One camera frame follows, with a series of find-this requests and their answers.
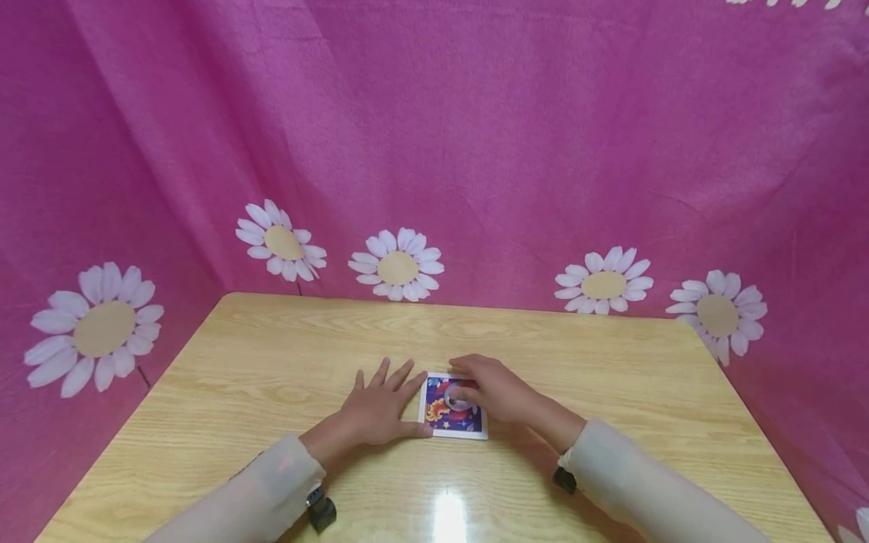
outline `fabric backdrop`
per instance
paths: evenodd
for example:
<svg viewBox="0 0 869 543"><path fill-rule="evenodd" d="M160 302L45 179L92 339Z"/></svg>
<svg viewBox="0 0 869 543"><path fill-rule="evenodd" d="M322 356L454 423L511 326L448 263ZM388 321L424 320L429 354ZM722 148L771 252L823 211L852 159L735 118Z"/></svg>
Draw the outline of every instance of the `fabric backdrop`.
<svg viewBox="0 0 869 543"><path fill-rule="evenodd" d="M866 540L865 11L3 3L4 540L233 291L680 318Z"/></svg>

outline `table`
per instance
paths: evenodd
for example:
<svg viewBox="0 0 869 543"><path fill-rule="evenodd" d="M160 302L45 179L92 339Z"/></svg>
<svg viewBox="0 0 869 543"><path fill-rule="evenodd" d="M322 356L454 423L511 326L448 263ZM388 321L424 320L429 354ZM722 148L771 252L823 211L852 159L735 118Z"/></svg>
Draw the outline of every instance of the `table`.
<svg viewBox="0 0 869 543"><path fill-rule="evenodd" d="M334 412L358 367L371 375L387 355L446 371L470 352L610 421L772 540L830 540L680 321L251 294L221 300L40 540L141 540L285 433ZM329 474L338 521L319 540L640 540L554 487L556 456L535 435L496 421L489 435L357 451ZM288 536L318 540L306 522Z"/></svg>

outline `colorful card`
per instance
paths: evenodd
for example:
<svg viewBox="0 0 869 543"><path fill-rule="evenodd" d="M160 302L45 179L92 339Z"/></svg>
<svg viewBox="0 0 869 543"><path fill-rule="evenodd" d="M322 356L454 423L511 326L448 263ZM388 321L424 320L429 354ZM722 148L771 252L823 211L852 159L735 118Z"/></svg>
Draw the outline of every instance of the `colorful card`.
<svg viewBox="0 0 869 543"><path fill-rule="evenodd" d="M452 398L458 387L477 388L477 383L451 374L428 374L420 391L419 422L434 428L437 437L487 440L486 412L473 403Z"/></svg>

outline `illustrated card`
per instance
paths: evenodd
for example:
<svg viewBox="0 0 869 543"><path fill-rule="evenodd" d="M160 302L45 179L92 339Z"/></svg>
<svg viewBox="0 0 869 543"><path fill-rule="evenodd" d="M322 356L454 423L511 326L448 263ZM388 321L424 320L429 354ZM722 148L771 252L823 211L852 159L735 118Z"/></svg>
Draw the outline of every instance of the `illustrated card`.
<svg viewBox="0 0 869 543"><path fill-rule="evenodd" d="M487 440L486 412L473 403L453 398L458 387L477 388L477 383L451 374L428 374L420 391L419 422L434 428L437 437Z"/></svg>

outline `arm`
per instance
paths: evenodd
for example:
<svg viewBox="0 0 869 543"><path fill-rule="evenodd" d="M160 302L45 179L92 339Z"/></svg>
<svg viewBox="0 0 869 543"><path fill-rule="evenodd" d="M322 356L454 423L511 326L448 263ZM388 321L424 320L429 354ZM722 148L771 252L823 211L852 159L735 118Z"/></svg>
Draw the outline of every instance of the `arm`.
<svg viewBox="0 0 869 543"><path fill-rule="evenodd" d="M401 422L401 411L419 390L426 373L405 382L414 363L408 361L388 379L384 359L365 387L360 370L341 409L301 437L287 435L257 456L235 477L197 501L152 533L149 543L164 541L274 541L307 508L329 466L357 445L381 445L402 437L428 437L431 428Z"/></svg>
<svg viewBox="0 0 869 543"><path fill-rule="evenodd" d="M476 403L497 419L525 424L558 454L577 486L607 514L651 541L767 541L736 512L643 453L602 420L585 420L533 390L499 361L476 354L450 361L480 390L457 400Z"/></svg>

